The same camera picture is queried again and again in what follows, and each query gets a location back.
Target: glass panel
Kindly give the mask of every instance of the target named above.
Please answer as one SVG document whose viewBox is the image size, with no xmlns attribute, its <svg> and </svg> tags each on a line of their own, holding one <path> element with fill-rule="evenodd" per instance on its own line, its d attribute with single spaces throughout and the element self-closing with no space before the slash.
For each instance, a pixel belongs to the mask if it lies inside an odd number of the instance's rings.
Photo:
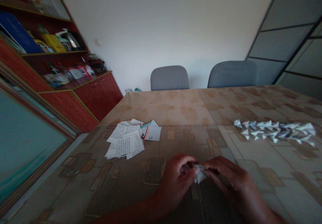
<svg viewBox="0 0 322 224">
<path fill-rule="evenodd" d="M 0 90 L 0 203 L 67 138 Z"/>
</svg>

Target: stack of paper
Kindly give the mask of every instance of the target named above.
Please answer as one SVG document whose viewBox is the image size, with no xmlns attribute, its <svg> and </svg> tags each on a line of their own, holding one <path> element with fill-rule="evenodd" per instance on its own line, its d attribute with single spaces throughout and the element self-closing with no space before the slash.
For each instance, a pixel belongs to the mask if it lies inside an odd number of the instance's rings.
<svg viewBox="0 0 322 224">
<path fill-rule="evenodd" d="M 130 122 L 120 122 L 107 142 L 110 147 L 105 155 L 107 159 L 115 157 L 121 158 L 126 156 L 127 159 L 132 158 L 144 150 L 142 130 L 140 125 L 143 122 L 132 119 Z"/>
</svg>

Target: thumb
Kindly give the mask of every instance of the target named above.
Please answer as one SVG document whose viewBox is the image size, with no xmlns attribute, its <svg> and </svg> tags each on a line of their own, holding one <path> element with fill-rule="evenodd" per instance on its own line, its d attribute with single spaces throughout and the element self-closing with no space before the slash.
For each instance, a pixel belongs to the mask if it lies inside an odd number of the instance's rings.
<svg viewBox="0 0 322 224">
<path fill-rule="evenodd" d="M 183 189 L 188 190 L 190 185 L 195 181 L 197 175 L 199 174 L 200 169 L 195 167 L 193 169 L 189 169 L 187 173 L 182 176 L 181 181 L 183 185 Z"/>
</svg>

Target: box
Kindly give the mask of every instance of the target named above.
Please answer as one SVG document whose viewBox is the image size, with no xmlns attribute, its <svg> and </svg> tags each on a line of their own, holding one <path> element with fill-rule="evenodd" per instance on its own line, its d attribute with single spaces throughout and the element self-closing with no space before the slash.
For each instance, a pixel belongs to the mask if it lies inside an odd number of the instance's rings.
<svg viewBox="0 0 322 224">
<path fill-rule="evenodd" d="M 42 34 L 45 42 L 54 49 L 55 52 L 66 52 L 65 47 L 62 45 L 56 35 Z"/>
</svg>

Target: gray chair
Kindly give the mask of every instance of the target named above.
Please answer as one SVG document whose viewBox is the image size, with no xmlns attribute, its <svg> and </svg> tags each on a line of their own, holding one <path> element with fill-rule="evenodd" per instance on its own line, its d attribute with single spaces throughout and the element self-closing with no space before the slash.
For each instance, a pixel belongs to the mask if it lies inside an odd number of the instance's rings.
<svg viewBox="0 0 322 224">
<path fill-rule="evenodd" d="M 208 88 L 255 86 L 257 65 L 252 61 L 223 61 L 209 75 Z"/>
<path fill-rule="evenodd" d="M 189 89 L 187 70 L 183 66 L 164 66 L 151 73 L 151 90 Z"/>
</svg>

